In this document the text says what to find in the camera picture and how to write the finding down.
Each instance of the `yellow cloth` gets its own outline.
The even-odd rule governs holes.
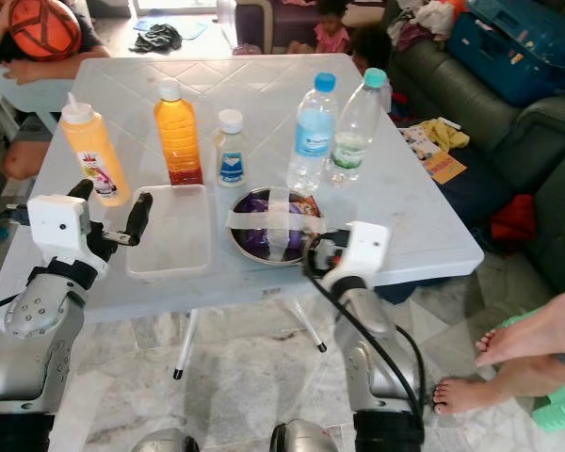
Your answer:
[[[445,153],[454,148],[464,148],[469,144],[470,138],[468,135],[450,127],[442,120],[425,121],[421,122],[420,125],[425,130],[427,137]]]

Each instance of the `orange squeeze bottle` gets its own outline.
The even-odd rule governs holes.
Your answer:
[[[175,78],[161,81],[159,94],[161,101],[154,107],[154,118],[168,166],[169,181],[173,186],[202,184],[195,110],[190,102],[182,99],[180,85]]]
[[[130,198],[115,148],[109,139],[103,117],[91,105],[76,102],[69,93],[63,107],[61,127],[82,167],[84,177],[94,183],[98,200],[106,207],[117,207]]]

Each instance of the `bottle label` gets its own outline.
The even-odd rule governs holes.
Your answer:
[[[335,140],[331,159],[333,163],[346,170],[358,168],[366,154],[367,142],[352,134],[340,134]]]
[[[243,178],[243,159],[241,153],[223,153],[219,177],[224,182],[238,182]]]
[[[295,135],[295,152],[304,157],[324,157],[329,151],[332,133],[310,132],[298,124]]]
[[[94,183],[94,191],[102,198],[115,198],[117,187],[106,169],[103,158],[98,153],[78,153],[77,159],[82,165],[84,176]]]

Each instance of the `towel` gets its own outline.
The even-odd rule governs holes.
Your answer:
[[[168,24],[157,24],[146,33],[138,33],[134,47],[130,50],[141,54],[166,53],[170,50],[178,50],[180,47],[182,47],[182,37],[178,30]]]
[[[445,153],[454,148],[464,148],[469,144],[470,138],[468,135],[459,132],[440,119],[425,121],[420,125],[425,129],[427,137]]]

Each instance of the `tape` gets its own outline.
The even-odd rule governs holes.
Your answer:
[[[324,218],[289,213],[288,188],[272,187],[270,189],[267,212],[239,213],[228,212],[226,227],[231,229],[264,229],[270,248],[269,259],[281,261],[289,245],[290,231],[310,231],[323,234],[327,231]]]
[[[273,186],[267,200],[266,238],[270,259],[281,261],[289,245],[289,189]]]

